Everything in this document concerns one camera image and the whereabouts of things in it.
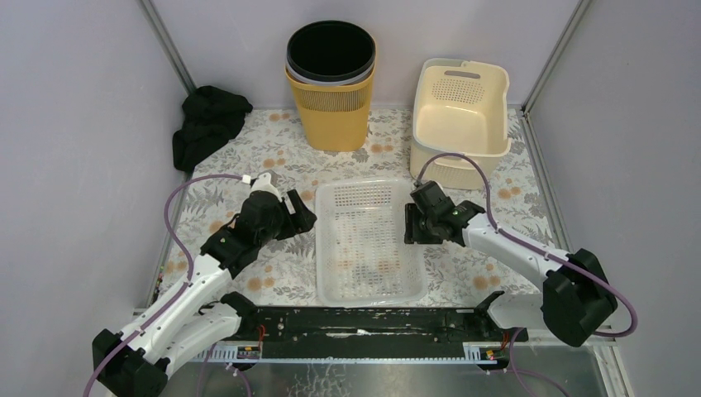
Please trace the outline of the white perforated plastic basket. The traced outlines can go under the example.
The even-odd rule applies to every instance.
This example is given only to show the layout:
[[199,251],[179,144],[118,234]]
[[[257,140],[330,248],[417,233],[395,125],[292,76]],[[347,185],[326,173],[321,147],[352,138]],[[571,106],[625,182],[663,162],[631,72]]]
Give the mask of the white perforated plastic basket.
[[403,240],[411,190],[409,181],[387,178],[317,188],[317,297],[324,305],[399,305],[427,294],[424,250]]

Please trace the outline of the cream large plastic basket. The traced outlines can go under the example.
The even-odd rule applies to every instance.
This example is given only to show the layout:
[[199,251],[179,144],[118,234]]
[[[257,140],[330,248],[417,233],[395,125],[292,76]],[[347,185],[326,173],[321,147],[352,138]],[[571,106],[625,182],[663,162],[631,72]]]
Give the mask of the cream large plastic basket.
[[432,58],[412,112],[409,171],[449,189],[481,189],[511,150],[508,72],[472,60]]

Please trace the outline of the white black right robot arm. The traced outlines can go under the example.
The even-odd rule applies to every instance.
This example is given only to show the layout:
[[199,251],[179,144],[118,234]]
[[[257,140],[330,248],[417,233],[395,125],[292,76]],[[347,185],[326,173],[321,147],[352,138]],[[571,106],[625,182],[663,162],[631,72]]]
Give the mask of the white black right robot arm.
[[407,244],[451,242],[494,258],[538,288],[535,294],[498,293],[474,318],[479,337],[493,341],[506,329],[546,329],[571,347],[582,346],[618,308],[596,255],[550,248],[510,227],[494,226],[469,200],[454,203],[429,181],[405,206]]

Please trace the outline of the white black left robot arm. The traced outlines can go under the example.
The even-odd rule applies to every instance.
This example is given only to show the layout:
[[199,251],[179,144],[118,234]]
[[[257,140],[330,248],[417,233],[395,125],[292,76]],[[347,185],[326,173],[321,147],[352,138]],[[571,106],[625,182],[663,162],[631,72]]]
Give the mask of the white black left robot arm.
[[228,294],[212,312],[194,314],[223,286],[257,260],[269,242],[312,230],[316,215],[296,190],[282,198],[273,188],[256,188],[241,211],[202,245],[193,270],[159,297],[140,317],[119,332],[102,330],[92,343],[93,373],[83,393],[95,382],[115,396],[158,396],[169,378],[205,347],[233,336],[251,337],[255,315],[248,303]]

